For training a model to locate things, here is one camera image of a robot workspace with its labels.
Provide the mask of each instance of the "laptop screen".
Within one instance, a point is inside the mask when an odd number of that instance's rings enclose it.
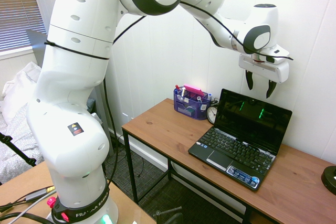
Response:
[[[289,110],[223,89],[214,126],[276,155],[291,115]]]

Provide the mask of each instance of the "bed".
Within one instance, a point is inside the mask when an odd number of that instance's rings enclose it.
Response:
[[[3,101],[0,101],[0,132],[10,136],[13,143],[27,157],[36,159],[35,164],[44,159],[30,131],[26,120],[27,101],[30,99],[40,67],[30,62],[20,70],[15,78],[4,85]],[[25,162],[6,144],[0,142],[0,182],[3,184],[32,166]]]

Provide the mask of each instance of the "laptop touchpad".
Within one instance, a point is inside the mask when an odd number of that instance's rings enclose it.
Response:
[[[206,161],[217,168],[226,171],[226,168],[232,163],[232,159],[219,153],[217,151],[213,151],[210,156],[206,159]]]

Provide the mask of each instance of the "desk leg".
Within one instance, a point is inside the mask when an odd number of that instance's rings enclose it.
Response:
[[[251,213],[252,213],[252,210],[249,207],[246,207],[244,218],[241,224],[250,224]]]
[[[172,161],[170,158],[168,158],[168,179],[171,180],[172,179],[172,173],[171,170],[173,169],[172,166]]]
[[[130,172],[130,177],[131,177],[133,198],[134,198],[134,202],[139,204],[138,193],[136,191],[137,187],[136,187],[136,184],[135,184],[134,170],[133,170],[133,163],[132,163],[131,149],[130,149],[130,142],[129,142],[129,139],[128,139],[128,133],[124,130],[122,130],[122,133],[123,133],[124,142],[125,142],[125,150],[126,150],[126,157],[127,157],[127,162],[128,162],[128,170]]]

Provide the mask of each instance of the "black laptop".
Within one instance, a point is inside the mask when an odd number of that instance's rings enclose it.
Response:
[[[188,151],[257,190],[278,154],[291,115],[289,110],[223,89],[214,126]]]

